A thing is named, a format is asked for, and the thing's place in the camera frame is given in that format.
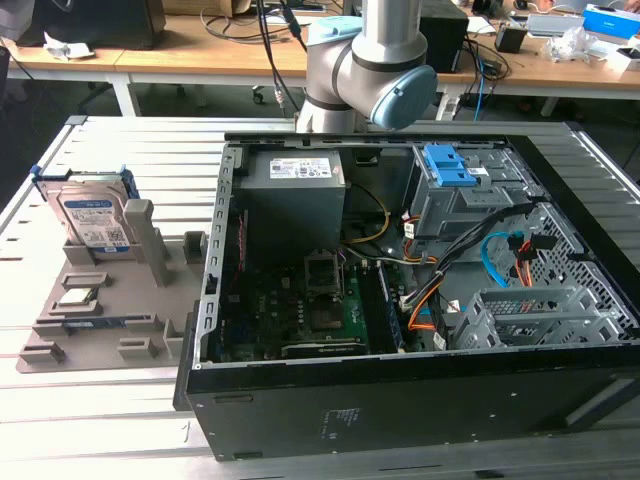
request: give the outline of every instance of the blue cable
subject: blue cable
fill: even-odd
[[[491,263],[491,260],[489,260],[488,245],[489,245],[489,240],[491,240],[492,238],[495,238],[495,237],[509,238],[509,235],[510,234],[507,232],[492,233],[491,235],[487,236],[487,238],[484,239],[484,242],[482,243],[482,249],[481,249],[482,263],[484,264],[484,268],[487,269],[487,272],[489,273],[489,275],[491,275],[491,278],[493,278],[496,281],[496,283],[500,285],[502,288],[507,288],[509,284],[506,282],[504,278],[502,278],[502,276],[496,270],[496,267],[494,267],[493,264]]]
[[[473,117],[473,121],[478,121],[478,115],[480,114],[480,108],[482,107],[482,95],[484,92],[484,63],[482,60],[478,59],[478,63],[480,64],[480,90],[478,90],[478,104],[476,105],[476,114]]]

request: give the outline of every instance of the floor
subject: floor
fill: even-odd
[[[11,94],[0,108],[0,210],[12,197],[20,183],[28,175],[49,146],[69,115],[77,113],[77,104],[90,91],[87,84],[69,82],[27,82],[24,84],[27,99],[17,102]],[[255,105],[251,90],[247,87],[205,87],[208,106],[198,108],[193,87],[186,86],[186,96],[178,95],[170,85],[136,85],[136,92],[145,116],[188,117],[280,117],[282,113],[273,99],[270,89],[264,90],[264,105]],[[300,90],[294,92],[302,104]],[[493,97],[489,99],[483,121],[568,121],[575,119],[575,111],[581,113],[585,130],[619,164],[629,160],[629,155],[640,140],[640,105],[637,102],[613,100],[577,100],[565,102],[550,119],[540,116],[542,99],[529,113],[518,108],[521,99]],[[102,95],[88,108],[90,115],[120,115],[113,92]],[[430,107],[425,119],[435,118],[436,108]],[[461,109],[457,120],[472,120],[473,109]],[[627,167],[634,178],[640,178],[640,154]]]

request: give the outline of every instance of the blue hard drive label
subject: blue hard drive label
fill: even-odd
[[[97,252],[117,253],[129,250],[131,243],[116,220],[109,200],[68,200],[64,202],[75,231],[84,244]]]

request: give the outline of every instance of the power supply label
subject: power supply label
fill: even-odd
[[[320,421],[320,438],[338,440],[355,426],[362,413],[361,408],[347,410],[325,410]]]
[[[104,252],[129,249],[129,239],[115,220],[113,203],[109,200],[69,200],[64,202],[75,230],[89,248]]]
[[[269,176],[272,179],[331,178],[328,158],[274,158]]]

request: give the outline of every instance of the blue plastic bracket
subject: blue plastic bracket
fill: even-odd
[[[436,175],[441,187],[475,187],[476,177],[464,168],[464,158],[451,145],[427,145],[424,147],[427,166]]]

